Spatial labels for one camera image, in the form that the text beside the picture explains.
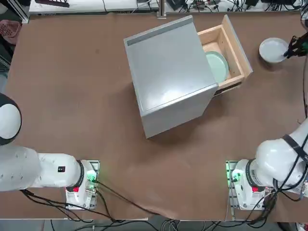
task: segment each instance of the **gray box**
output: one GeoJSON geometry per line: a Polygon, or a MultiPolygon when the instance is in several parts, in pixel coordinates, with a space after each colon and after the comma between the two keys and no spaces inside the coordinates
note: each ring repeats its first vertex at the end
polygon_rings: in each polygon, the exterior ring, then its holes
{"type": "Polygon", "coordinates": [[[201,116],[218,89],[192,18],[124,39],[146,138],[201,116]]]}

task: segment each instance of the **open drawer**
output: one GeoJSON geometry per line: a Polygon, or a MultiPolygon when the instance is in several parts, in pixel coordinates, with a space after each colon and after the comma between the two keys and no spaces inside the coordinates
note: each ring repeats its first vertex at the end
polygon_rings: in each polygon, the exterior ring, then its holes
{"type": "Polygon", "coordinates": [[[253,72],[227,15],[224,16],[221,25],[200,31],[198,36],[204,51],[219,52],[229,65],[227,79],[219,83],[215,95],[240,86],[253,72]]]}

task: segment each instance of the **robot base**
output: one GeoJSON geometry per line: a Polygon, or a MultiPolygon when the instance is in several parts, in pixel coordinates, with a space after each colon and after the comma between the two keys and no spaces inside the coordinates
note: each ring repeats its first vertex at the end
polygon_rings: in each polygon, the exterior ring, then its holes
{"type": "MultiPolygon", "coordinates": [[[[65,190],[66,202],[84,207],[86,209],[95,209],[96,207],[96,189],[97,184],[92,180],[96,180],[99,175],[100,161],[99,160],[82,160],[84,167],[84,178],[79,188],[73,192],[65,190]]],[[[79,209],[75,206],[67,206],[68,209],[79,209]]]]}
{"type": "Polygon", "coordinates": [[[265,190],[258,192],[249,185],[245,173],[247,163],[248,160],[240,160],[233,170],[231,177],[239,208],[241,210],[252,210],[256,206],[254,210],[262,210],[264,199],[261,200],[261,198],[265,196],[265,190]]]}

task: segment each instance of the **plate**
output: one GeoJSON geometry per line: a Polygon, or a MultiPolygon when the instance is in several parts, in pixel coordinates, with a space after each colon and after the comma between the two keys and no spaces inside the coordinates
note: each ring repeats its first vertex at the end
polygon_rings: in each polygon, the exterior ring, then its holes
{"type": "Polygon", "coordinates": [[[280,63],[285,60],[284,53],[288,50],[288,43],[281,38],[267,38],[259,47],[259,54],[270,64],[280,63]]]}
{"type": "Polygon", "coordinates": [[[227,79],[229,66],[225,57],[216,51],[205,52],[208,64],[211,67],[214,79],[221,83],[227,79]]]}

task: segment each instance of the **table surface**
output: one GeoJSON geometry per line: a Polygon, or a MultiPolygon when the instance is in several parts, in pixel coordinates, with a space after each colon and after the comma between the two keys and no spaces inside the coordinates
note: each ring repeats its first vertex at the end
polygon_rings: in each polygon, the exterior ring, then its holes
{"type": "MultiPolygon", "coordinates": [[[[223,15],[193,15],[197,31],[219,25],[223,15]]],[[[304,58],[293,57],[273,70],[260,61],[259,44],[268,37],[289,41],[305,31],[298,13],[229,14],[254,73],[240,88],[215,97],[200,118],[147,140],[123,38],[182,16],[72,15],[33,18],[23,25],[6,89],[23,115],[15,144],[98,159],[101,181],[166,217],[224,220],[225,161],[254,158],[261,142],[291,133],[304,118],[304,58]]],[[[64,200],[63,189],[32,191],[64,200]]],[[[115,218],[149,216],[104,195],[115,218]]],[[[2,192],[0,203],[6,208],[0,218],[64,217],[18,191],[2,192]]],[[[307,222],[307,206],[308,199],[294,203],[279,196],[270,219],[307,222]]],[[[101,201],[97,211],[104,211],[101,201]]],[[[246,216],[236,211],[236,219],[246,216]]]]}

